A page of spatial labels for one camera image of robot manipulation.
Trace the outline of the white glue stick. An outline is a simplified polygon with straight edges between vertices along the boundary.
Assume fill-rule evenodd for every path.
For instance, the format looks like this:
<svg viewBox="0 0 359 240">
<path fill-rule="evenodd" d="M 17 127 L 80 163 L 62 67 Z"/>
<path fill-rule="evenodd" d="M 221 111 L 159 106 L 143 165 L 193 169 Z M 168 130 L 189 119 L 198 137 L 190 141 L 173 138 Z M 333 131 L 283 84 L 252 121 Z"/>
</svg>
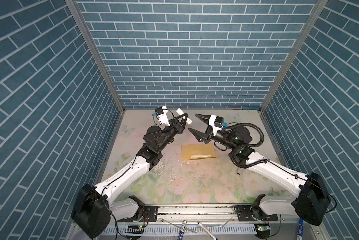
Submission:
<svg viewBox="0 0 359 240">
<path fill-rule="evenodd" d="M 176 112 L 177 112 L 177 114 L 178 114 L 179 116 L 182 116 L 182 119 L 183 119 L 183 120 L 186 120 L 186 123 L 187 123 L 188 125 L 190 125 L 190 124 L 192 123 L 192 120 L 191 120 L 188 116 L 185 116 L 185 112 L 184 112 L 181 108 L 178 108 L 178 109 L 176 110 Z"/>
</svg>

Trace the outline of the yellow envelope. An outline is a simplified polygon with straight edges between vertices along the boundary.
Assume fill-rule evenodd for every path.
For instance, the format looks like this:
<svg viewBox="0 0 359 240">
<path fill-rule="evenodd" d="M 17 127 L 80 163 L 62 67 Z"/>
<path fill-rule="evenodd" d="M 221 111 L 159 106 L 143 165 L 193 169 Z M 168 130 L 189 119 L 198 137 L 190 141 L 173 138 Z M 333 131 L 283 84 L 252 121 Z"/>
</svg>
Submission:
<svg viewBox="0 0 359 240">
<path fill-rule="evenodd" d="M 215 158 L 215 150 L 212 144 L 195 144 L 181 146 L 183 161 Z"/>
</svg>

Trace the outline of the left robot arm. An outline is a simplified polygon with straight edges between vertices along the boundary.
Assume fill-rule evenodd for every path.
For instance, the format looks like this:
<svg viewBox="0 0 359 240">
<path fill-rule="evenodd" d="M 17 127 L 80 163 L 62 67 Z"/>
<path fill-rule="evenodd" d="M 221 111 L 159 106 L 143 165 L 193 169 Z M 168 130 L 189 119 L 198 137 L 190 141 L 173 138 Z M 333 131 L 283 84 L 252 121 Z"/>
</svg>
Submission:
<svg viewBox="0 0 359 240">
<path fill-rule="evenodd" d="M 111 219 L 139 220 L 143 216 L 144 203 L 137 197 L 116 202 L 115 199 L 135 180 L 155 167 L 162 158 L 162 150 L 182 134 L 188 119 L 187 113 L 169 120 L 165 110 L 156 110 L 154 116 L 164 125 L 151 126 L 143 136 L 144 144 L 135 158 L 117 173 L 94 186 L 84 185 L 77 193 L 71 219 L 90 238 L 95 239 L 108 226 Z"/>
</svg>

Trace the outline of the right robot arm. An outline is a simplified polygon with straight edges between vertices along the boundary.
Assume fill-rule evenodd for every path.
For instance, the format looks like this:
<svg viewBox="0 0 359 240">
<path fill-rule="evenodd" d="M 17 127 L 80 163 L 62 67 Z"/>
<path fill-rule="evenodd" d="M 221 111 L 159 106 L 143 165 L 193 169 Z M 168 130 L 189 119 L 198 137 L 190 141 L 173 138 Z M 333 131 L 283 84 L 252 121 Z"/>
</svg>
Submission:
<svg viewBox="0 0 359 240">
<path fill-rule="evenodd" d="M 216 115 L 195 116 L 207 125 L 203 133 L 189 129 L 200 143 L 214 141 L 223 145 L 231 150 L 228 156 L 236 167 L 261 174 L 291 193 L 290 197 L 259 195 L 250 207 L 254 219 L 263 221 L 272 215 L 293 215 L 320 226 L 324 216 L 332 211 L 329 205 L 335 199 L 319 174 L 286 168 L 255 150 L 264 142 L 264 133 L 258 126 L 251 123 L 229 125 Z"/>
</svg>

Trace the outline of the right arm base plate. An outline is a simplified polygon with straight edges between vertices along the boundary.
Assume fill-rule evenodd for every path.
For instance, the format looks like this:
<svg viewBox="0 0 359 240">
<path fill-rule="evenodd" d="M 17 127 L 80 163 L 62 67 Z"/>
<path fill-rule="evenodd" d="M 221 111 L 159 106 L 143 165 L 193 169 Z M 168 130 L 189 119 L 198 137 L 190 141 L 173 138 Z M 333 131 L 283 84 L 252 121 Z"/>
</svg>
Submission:
<svg viewBox="0 0 359 240">
<path fill-rule="evenodd" d="M 232 209 L 236 213 L 239 222 L 277 222 L 279 220 L 277 215 L 265 216 L 253 213 L 251 205 L 234 205 Z"/>
</svg>

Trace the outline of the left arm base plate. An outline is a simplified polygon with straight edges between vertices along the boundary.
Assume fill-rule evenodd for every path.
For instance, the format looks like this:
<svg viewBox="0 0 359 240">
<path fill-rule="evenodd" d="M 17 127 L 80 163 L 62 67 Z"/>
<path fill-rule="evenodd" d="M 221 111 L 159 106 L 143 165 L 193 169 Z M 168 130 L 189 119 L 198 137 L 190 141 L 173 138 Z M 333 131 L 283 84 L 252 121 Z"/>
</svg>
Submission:
<svg viewBox="0 0 359 240">
<path fill-rule="evenodd" d="M 131 218 L 124 218 L 117 220 L 121 223 L 130 223 L 130 222 L 143 222 L 143 217 L 147 217 L 149 222 L 156 222 L 158 215 L 158 206 L 144 206 L 143 211 L 138 210 L 137 213 Z"/>
</svg>

